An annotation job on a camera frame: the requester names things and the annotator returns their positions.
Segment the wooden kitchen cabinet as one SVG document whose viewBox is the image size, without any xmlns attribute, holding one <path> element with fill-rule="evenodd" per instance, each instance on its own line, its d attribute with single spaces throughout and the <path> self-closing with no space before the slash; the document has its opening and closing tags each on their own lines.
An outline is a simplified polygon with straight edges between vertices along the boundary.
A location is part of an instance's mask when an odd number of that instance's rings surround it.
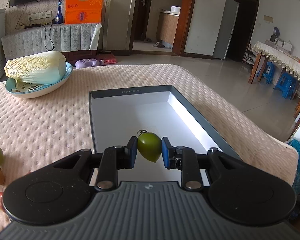
<svg viewBox="0 0 300 240">
<path fill-rule="evenodd" d="M 158 20 L 156 39 L 173 46 L 178 21 L 179 15 L 161 12 Z"/>
</svg>

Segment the grey shallow cardboard box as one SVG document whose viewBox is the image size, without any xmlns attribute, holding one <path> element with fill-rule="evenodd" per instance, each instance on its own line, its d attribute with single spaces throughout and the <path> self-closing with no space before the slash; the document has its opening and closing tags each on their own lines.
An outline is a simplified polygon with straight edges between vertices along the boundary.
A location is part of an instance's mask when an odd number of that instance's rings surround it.
<svg viewBox="0 0 300 240">
<path fill-rule="evenodd" d="M 183 190 L 181 171 L 168 170 L 162 153 L 156 163 L 138 151 L 131 170 L 118 170 L 118 187 L 97 190 L 98 195 L 126 197 L 169 194 L 197 195 L 234 192 L 245 184 L 253 168 L 244 163 L 209 121 L 172 86 L 97 90 L 89 95 L 94 153 L 85 153 L 77 167 L 94 168 L 94 154 L 111 146 L 126 146 L 132 136 L 145 129 L 172 146 L 192 148 L 203 180 L 201 190 Z"/>
</svg>

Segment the pink quilted table cover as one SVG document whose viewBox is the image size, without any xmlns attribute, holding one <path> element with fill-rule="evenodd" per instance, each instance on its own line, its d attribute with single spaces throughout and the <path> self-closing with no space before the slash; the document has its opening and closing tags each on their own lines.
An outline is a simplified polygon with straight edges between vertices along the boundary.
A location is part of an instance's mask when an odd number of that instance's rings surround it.
<svg viewBox="0 0 300 240">
<path fill-rule="evenodd" d="M 252 167 L 234 192 L 201 196 L 99 196 L 89 95 L 97 90 L 172 86 Z M 298 153 L 258 128 L 211 88 L 175 65 L 73 70 L 60 88 L 21 99 L 0 83 L 4 152 L 0 239 L 300 239 L 288 222 Z"/>
</svg>

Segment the napa cabbage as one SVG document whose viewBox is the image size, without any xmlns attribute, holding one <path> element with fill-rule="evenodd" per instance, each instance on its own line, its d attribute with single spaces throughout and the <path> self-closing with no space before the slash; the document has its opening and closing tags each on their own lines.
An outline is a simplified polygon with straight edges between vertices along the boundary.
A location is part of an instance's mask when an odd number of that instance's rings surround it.
<svg viewBox="0 0 300 240">
<path fill-rule="evenodd" d="M 58 51 L 46 51 L 8 60 L 4 70 L 17 82 L 53 85 L 65 75 L 66 59 Z"/>
</svg>

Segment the blue plastic stool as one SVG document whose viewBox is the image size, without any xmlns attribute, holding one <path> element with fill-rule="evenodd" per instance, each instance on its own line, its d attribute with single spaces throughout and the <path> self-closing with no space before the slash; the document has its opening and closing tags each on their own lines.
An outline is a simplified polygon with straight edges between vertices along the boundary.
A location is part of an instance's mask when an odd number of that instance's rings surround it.
<svg viewBox="0 0 300 240">
<path fill-rule="evenodd" d="M 267 84 L 271 84 L 275 73 L 275 65 L 272 62 L 267 62 L 266 68 L 262 77 L 266 79 Z"/>
<path fill-rule="evenodd" d="M 288 72 L 281 74 L 277 84 L 275 85 L 275 90 L 280 90 L 282 96 L 285 99 L 292 99 L 295 89 L 297 87 L 298 81 L 296 78 L 291 76 Z"/>
</svg>

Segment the near red apple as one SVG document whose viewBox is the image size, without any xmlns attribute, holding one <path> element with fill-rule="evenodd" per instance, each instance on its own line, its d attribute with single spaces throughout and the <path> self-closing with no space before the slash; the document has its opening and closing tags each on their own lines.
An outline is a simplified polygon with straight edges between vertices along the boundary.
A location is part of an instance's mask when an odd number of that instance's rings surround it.
<svg viewBox="0 0 300 240">
<path fill-rule="evenodd" d="M 0 210 L 3 211 L 3 212 L 6 212 L 5 208 L 4 208 L 4 205 L 3 205 L 3 194 L 4 194 L 4 192 L 1 191 L 0 192 Z"/>
</svg>

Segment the blue rimmed white plate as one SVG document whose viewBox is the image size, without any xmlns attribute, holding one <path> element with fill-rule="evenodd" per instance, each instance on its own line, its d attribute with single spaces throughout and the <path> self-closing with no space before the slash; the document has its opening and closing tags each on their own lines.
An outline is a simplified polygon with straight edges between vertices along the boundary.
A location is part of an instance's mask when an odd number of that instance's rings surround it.
<svg viewBox="0 0 300 240">
<path fill-rule="evenodd" d="M 5 83 L 5 88 L 7 92 L 17 98 L 37 98 L 49 94 L 64 85 L 70 77 L 72 70 L 73 66 L 67 62 L 64 76 L 57 83 L 54 83 L 52 85 L 39 85 L 24 82 L 17 83 L 17 81 L 15 81 L 14 79 L 8 78 Z"/>
</svg>

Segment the grey cloth covered cabinet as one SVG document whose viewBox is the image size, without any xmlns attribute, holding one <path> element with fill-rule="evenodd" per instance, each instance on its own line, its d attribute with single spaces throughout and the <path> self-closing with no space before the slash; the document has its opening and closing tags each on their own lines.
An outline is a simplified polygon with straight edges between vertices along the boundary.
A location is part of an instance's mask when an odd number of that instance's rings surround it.
<svg viewBox="0 0 300 240">
<path fill-rule="evenodd" d="M 1 42 L 6 60 L 46 51 L 97 50 L 101 29 L 100 23 L 45 25 L 6 35 Z"/>
</svg>

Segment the grey refrigerator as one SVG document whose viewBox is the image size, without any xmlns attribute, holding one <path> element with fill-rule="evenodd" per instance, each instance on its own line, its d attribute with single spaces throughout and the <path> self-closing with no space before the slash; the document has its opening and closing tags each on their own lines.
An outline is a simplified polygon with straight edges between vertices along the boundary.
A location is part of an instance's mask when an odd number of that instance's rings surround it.
<svg viewBox="0 0 300 240">
<path fill-rule="evenodd" d="M 234 30 L 239 3 L 234 0 L 226 0 L 221 26 L 219 29 L 213 58 L 224 60 L 228 52 L 232 32 Z"/>
</svg>

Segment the lace covered dining table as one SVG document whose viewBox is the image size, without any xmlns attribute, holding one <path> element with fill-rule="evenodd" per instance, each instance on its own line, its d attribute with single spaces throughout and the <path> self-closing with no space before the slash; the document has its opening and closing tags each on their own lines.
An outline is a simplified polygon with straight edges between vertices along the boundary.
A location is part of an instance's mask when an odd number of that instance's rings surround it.
<svg viewBox="0 0 300 240">
<path fill-rule="evenodd" d="M 261 67 L 262 71 L 264 71 L 268 60 L 274 61 L 281 69 L 284 69 L 285 72 L 292 75 L 300 82 L 300 63 L 293 59 L 291 56 L 288 56 L 287 54 L 282 53 L 281 51 L 259 41 L 256 42 L 252 47 L 252 51 L 257 53 L 257 57 L 248 80 L 249 84 L 253 83 L 261 57 L 265 58 L 265 61 Z M 294 117 L 296 118 L 299 113 L 300 101 L 295 109 Z"/>
</svg>

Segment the blue glass bottle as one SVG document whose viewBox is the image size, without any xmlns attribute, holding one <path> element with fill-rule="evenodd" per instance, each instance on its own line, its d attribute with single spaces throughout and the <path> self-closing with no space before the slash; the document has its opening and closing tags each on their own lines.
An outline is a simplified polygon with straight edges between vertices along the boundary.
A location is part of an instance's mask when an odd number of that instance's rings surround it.
<svg viewBox="0 0 300 240">
<path fill-rule="evenodd" d="M 52 24 L 62 24 L 63 23 L 63 14 L 62 14 L 62 2 L 63 0 L 58 0 L 58 10 L 55 18 L 52 20 Z"/>
</svg>

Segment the orange gift box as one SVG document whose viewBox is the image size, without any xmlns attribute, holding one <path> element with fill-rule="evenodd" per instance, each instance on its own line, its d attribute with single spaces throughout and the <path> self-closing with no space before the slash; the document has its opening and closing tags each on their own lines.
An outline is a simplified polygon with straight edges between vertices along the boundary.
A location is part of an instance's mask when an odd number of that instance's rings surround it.
<svg viewBox="0 0 300 240">
<path fill-rule="evenodd" d="M 101 23 L 103 0 L 65 0 L 65 24 Z"/>
</svg>

